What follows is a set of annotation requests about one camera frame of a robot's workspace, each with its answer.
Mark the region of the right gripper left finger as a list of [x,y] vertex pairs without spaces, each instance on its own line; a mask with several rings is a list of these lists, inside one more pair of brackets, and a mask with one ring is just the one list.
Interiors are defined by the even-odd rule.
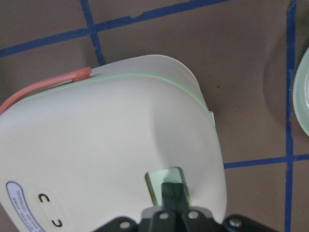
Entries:
[[174,211],[174,190],[173,183],[162,183],[162,208],[164,210]]

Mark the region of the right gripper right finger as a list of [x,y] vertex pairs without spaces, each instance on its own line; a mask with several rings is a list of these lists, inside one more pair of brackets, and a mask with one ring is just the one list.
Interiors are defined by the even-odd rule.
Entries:
[[173,210],[182,213],[189,209],[189,200],[185,185],[182,183],[173,183]]

